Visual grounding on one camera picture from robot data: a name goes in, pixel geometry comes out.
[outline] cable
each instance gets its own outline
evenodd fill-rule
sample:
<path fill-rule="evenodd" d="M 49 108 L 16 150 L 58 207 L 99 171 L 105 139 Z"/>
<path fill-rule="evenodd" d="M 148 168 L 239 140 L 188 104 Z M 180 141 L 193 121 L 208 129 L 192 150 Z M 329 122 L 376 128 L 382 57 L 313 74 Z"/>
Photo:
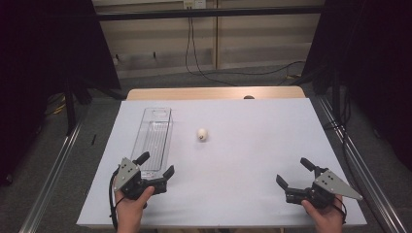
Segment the cable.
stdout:
<path fill-rule="evenodd" d="M 191 42 L 192 42 L 192 46 L 193 46 L 193 53 L 194 53 L 194 58 L 195 58 L 195 61 L 196 61 L 197 70 L 199 71 L 200 74 L 193 73 L 193 72 L 189 69 L 189 66 L 188 66 L 188 53 L 189 53 L 190 35 L 191 35 Z M 277 73 L 277 72 L 280 72 L 280 71 L 282 71 L 282 70 L 287 69 L 287 75 L 286 75 L 285 79 L 282 80 L 280 83 L 277 84 L 277 85 L 280 85 L 280 84 L 282 84 L 282 83 L 286 80 L 286 78 L 287 78 L 287 76 L 288 76 L 288 72 L 289 72 L 289 67 L 291 67 L 291 66 L 294 65 L 294 64 L 298 64 L 298 63 L 305 63 L 305 61 L 295 61 L 295 62 L 292 62 L 292 63 L 290 63 L 290 64 L 288 64 L 288 65 L 286 65 L 286 66 L 284 66 L 284 67 L 281 67 L 281 68 L 279 68 L 279 69 L 276 69 L 276 70 L 274 70 L 274 71 L 263 72 L 263 73 L 226 72 L 226 71 L 215 71 L 215 72 L 207 72 L 207 73 L 205 73 L 205 72 L 203 72 L 203 71 L 200 70 L 200 67 L 199 67 L 199 64 L 198 64 L 197 54 L 196 54 L 196 45 L 195 45 L 195 42 L 194 42 L 193 20 L 192 20 L 191 17 L 189 17 L 189 34 L 188 34 L 188 45 L 187 45 L 187 48 L 186 48 L 185 64 L 186 64 L 186 69 L 187 69 L 188 72 L 189 72 L 190 74 L 192 74 L 192 75 L 202 76 L 203 78 L 205 78 L 205 79 L 207 79 L 207 80 L 209 80 L 209 81 L 212 81 L 212 82 L 218 82 L 218 83 L 224 83 L 224 84 L 236 86 L 236 84 L 233 84 L 233 83 L 227 83 L 227 82 L 223 82 L 223 81 L 211 79 L 211 78 L 209 78 L 209 77 L 206 77 L 206 75 L 215 75 L 215 74 L 216 74 L 216 75 L 263 76 L 263 75 L 274 74 L 274 73 Z"/>
<path fill-rule="evenodd" d="M 351 98 L 349 96 L 349 87 L 346 87 L 345 89 L 345 95 L 344 95 L 344 100 L 343 100 L 343 110 L 342 113 L 340 114 L 341 120 L 332 120 L 326 124 L 323 125 L 324 130 L 329 130 L 329 129 L 336 129 L 339 127 L 344 127 L 346 129 L 346 125 L 349 122 L 349 119 L 351 118 L 352 115 L 352 108 L 351 108 Z"/>
<path fill-rule="evenodd" d="M 340 202 L 340 204 L 342 204 L 342 207 L 343 207 L 344 211 L 342 211 L 342 209 L 335 206 L 334 204 L 331 204 L 330 206 L 342 215 L 342 224 L 345 224 L 346 223 L 346 215 L 348 214 L 348 211 L 346 210 L 346 206 L 345 206 L 345 204 L 343 204 L 342 200 L 340 200 L 337 197 L 335 197 L 335 199 L 338 200 Z"/>
<path fill-rule="evenodd" d="M 113 195 L 112 195 L 112 186 L 113 186 L 113 181 L 115 180 L 115 176 L 118 174 L 119 168 L 116 169 L 116 171 L 113 173 L 112 177 L 110 178 L 109 182 L 109 205 L 110 205 L 110 217 L 112 218 L 112 223 L 113 226 L 115 227 L 116 230 L 118 230 L 118 217 L 116 214 L 116 207 L 118 206 L 118 203 L 123 200 L 121 198 L 118 203 L 116 203 L 116 206 L 113 205 Z"/>
<path fill-rule="evenodd" d="M 191 41 L 192 41 L 192 45 L 193 45 L 194 59 L 196 60 L 197 70 L 199 71 L 200 75 L 193 73 L 193 72 L 189 69 L 189 67 L 188 67 L 188 51 L 189 51 L 189 44 L 190 44 L 190 34 L 191 34 Z M 211 78 L 207 77 L 207 76 L 200 70 L 199 63 L 198 63 L 198 61 L 197 61 L 196 46 L 195 46 L 195 44 L 194 44 L 193 19 L 192 19 L 191 17 L 189 17 L 188 46 L 187 46 L 187 48 L 186 48 L 185 63 L 186 63 L 186 69 L 187 69 L 188 72 L 191 73 L 192 75 L 202 76 L 203 78 L 205 78 L 205 79 L 208 80 L 208 81 L 236 86 L 236 85 L 233 84 L 233 83 L 227 83 L 227 82 L 224 82 L 224 81 L 219 81 L 219 80 L 211 79 Z"/>

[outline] white tabletop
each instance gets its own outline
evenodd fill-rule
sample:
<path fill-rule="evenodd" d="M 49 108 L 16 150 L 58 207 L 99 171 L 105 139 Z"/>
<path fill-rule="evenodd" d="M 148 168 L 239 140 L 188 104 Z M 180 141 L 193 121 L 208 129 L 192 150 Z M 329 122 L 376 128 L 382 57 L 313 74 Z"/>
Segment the white tabletop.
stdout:
<path fill-rule="evenodd" d="M 300 164 L 306 157 L 347 181 L 305 98 L 267 100 L 124 101 L 79 225 L 111 228 L 109 180 L 134 146 L 145 108 L 172 109 L 173 132 L 168 164 L 175 175 L 166 193 L 153 196 L 142 227 L 298 227 L 313 225 L 303 207 L 288 204 L 276 184 L 312 185 L 314 174 Z M 196 131 L 206 128 L 205 142 Z M 366 224 L 356 200 L 344 198 L 346 225 Z"/>

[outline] human hand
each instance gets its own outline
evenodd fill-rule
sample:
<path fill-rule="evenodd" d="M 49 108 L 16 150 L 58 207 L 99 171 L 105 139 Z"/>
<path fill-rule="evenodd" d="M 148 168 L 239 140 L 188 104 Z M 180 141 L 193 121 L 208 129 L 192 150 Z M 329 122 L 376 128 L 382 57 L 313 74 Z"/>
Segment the human hand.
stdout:
<path fill-rule="evenodd" d="M 342 209 L 342 196 L 336 195 L 333 201 L 333 205 L 339 209 Z M 324 208 L 323 210 L 318 210 L 312 206 L 312 204 L 303 200 L 301 202 L 303 208 L 309 216 L 314 219 L 316 224 L 316 231 L 318 233 L 341 233 L 343 216 L 336 209 L 331 206 Z"/>
<path fill-rule="evenodd" d="M 123 198 L 123 193 L 119 190 L 115 192 L 118 211 L 118 233 L 137 233 L 140 229 L 140 220 L 143 215 L 143 208 L 154 193 L 155 188 L 149 186 L 137 200 Z"/>

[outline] transparent tray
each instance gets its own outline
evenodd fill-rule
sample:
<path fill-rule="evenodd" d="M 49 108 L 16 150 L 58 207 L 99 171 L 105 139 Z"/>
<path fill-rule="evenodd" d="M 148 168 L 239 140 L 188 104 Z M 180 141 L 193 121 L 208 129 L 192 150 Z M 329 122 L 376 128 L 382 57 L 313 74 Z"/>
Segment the transparent tray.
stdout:
<path fill-rule="evenodd" d="M 172 126 L 170 108 L 145 109 L 131 154 L 131 160 L 138 158 L 145 151 L 151 155 L 141 166 L 142 178 L 159 178 L 166 171 Z"/>

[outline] gray metal bracket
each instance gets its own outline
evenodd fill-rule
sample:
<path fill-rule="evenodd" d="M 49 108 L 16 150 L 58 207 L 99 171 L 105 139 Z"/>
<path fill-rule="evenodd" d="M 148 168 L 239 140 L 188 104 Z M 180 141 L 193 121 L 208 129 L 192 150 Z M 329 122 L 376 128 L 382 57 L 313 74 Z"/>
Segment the gray metal bracket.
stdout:
<path fill-rule="evenodd" d="M 130 159 L 124 157 L 121 160 L 119 172 L 116 176 L 114 191 L 120 190 L 138 172 L 140 172 L 140 166 L 134 164 L 132 161 L 130 161 Z"/>
<path fill-rule="evenodd" d="M 314 184 L 333 194 L 339 194 L 357 200 L 363 199 L 360 194 L 330 170 L 327 170 L 318 176 L 315 179 Z"/>

